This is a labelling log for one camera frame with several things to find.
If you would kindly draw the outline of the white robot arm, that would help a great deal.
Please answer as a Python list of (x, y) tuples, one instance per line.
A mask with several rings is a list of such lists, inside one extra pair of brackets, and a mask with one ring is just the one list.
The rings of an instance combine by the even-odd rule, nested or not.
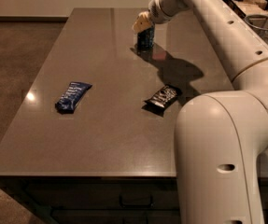
[(257, 158), (268, 148), (268, 45), (222, 0), (151, 0), (134, 31), (191, 8), (233, 84), (188, 101), (175, 127), (182, 224), (264, 224)]

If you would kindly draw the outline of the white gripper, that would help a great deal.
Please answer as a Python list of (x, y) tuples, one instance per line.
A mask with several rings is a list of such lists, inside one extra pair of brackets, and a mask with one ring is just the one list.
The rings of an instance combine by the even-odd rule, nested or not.
[(133, 25), (133, 31), (138, 34), (150, 28), (153, 23), (167, 23), (177, 13), (188, 8), (182, 0), (151, 0), (148, 4), (148, 11), (138, 14)]

